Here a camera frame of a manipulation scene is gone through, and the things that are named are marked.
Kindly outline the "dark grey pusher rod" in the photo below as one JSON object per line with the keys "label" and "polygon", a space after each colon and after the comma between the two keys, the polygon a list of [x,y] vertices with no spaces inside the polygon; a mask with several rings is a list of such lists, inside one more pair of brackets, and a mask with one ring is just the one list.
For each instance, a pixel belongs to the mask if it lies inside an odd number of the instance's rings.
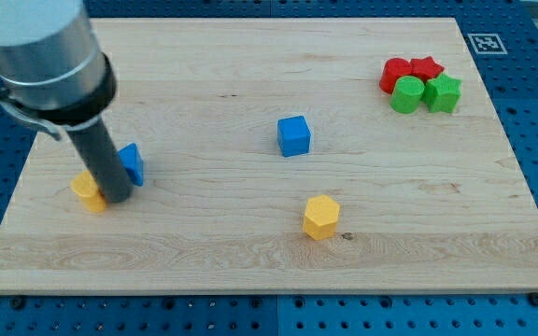
{"label": "dark grey pusher rod", "polygon": [[110,203],[130,198],[133,184],[101,117],[66,128],[72,144]]}

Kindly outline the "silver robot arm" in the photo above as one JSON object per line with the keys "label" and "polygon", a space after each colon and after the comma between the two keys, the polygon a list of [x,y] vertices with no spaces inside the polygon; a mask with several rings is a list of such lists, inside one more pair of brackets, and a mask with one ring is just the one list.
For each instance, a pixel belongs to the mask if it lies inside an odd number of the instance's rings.
{"label": "silver robot arm", "polygon": [[80,0],[0,0],[0,106],[54,140],[67,134],[110,203],[133,184],[102,120],[117,80]]}

